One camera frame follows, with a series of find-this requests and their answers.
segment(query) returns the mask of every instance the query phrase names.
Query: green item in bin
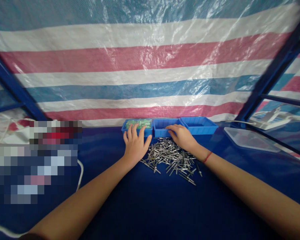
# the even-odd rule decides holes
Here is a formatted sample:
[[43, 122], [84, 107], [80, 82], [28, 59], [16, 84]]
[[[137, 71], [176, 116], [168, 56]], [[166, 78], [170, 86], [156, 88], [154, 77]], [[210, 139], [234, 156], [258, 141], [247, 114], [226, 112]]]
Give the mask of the green item in bin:
[[134, 125], [136, 123], [139, 123], [137, 129], [141, 129], [143, 126], [146, 126], [146, 128], [151, 128], [151, 122], [152, 119], [128, 120], [126, 122], [126, 129], [129, 128], [130, 124]]

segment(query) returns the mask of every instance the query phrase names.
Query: blue tablecloth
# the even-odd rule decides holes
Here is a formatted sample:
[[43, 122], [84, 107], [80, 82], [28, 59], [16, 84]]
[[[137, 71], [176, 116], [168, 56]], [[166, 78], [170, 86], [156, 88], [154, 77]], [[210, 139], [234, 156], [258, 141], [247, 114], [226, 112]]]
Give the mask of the blue tablecloth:
[[[220, 125], [214, 135], [197, 141], [300, 203], [300, 161], [280, 151], [271, 153], [234, 145]], [[124, 153], [121, 128], [85, 128], [79, 159], [82, 186], [115, 163]], [[214, 174], [199, 163], [197, 186], [178, 175], [154, 174], [138, 163], [118, 184], [92, 220], [82, 239], [276, 239], [279, 236], [246, 207]], [[80, 168], [64, 182], [45, 187], [38, 204], [0, 203], [0, 224], [25, 232], [76, 189]], [[7, 239], [0, 233], [0, 239]]]

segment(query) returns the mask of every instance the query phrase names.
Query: hand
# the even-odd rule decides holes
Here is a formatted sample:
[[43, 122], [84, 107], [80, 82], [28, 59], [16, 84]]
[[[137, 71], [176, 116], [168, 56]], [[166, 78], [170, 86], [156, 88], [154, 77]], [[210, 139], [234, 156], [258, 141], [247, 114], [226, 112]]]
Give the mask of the hand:
[[199, 144], [186, 127], [175, 124], [167, 126], [166, 129], [172, 130], [169, 131], [172, 139], [179, 147], [183, 148], [184, 150], [191, 153], [193, 149], [198, 147]]
[[138, 163], [138, 161], [140, 161], [144, 157], [152, 139], [152, 135], [149, 135], [146, 142], [144, 143], [144, 129], [146, 128], [146, 126], [143, 126], [140, 129], [138, 136], [138, 125], [139, 124], [137, 123], [132, 127], [132, 124], [130, 124], [128, 133], [124, 132], [123, 134], [123, 139], [126, 143], [126, 151], [124, 152], [123, 159], [131, 163], [132, 167], [134, 167]]

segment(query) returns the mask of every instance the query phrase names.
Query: pile of rivets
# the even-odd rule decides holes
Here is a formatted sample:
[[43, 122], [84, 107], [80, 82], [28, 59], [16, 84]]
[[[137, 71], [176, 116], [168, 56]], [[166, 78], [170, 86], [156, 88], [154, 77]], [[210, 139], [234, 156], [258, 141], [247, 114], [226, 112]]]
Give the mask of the pile of rivets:
[[192, 165], [194, 165], [194, 159], [196, 158], [177, 146], [171, 138], [159, 138], [156, 144], [152, 144], [149, 147], [149, 151], [148, 158], [140, 161], [152, 169], [154, 173], [158, 172], [161, 174], [157, 169], [157, 165], [165, 163], [167, 165], [166, 173], [169, 176], [175, 171], [176, 174], [196, 185], [190, 178], [197, 169], [201, 173], [197, 164], [197, 168], [193, 169]]

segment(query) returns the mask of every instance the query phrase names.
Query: blue stripe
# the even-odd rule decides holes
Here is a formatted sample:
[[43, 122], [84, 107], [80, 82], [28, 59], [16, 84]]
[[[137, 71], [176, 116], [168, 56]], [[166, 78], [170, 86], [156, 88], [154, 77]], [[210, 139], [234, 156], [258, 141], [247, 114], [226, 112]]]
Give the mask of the blue stripe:
[[273, 91], [280, 91], [293, 78], [294, 74], [283, 74], [273, 87]]
[[74, 24], [167, 23], [193, 18], [240, 18], [294, 0], [0, 0], [0, 30]]
[[116, 86], [56, 86], [27, 88], [37, 102], [77, 99], [131, 99], [183, 95], [224, 95], [234, 91], [251, 91], [258, 76], [209, 78], [177, 82], [127, 84]]
[[6, 107], [15, 104], [9, 94], [5, 90], [0, 90], [0, 107]]

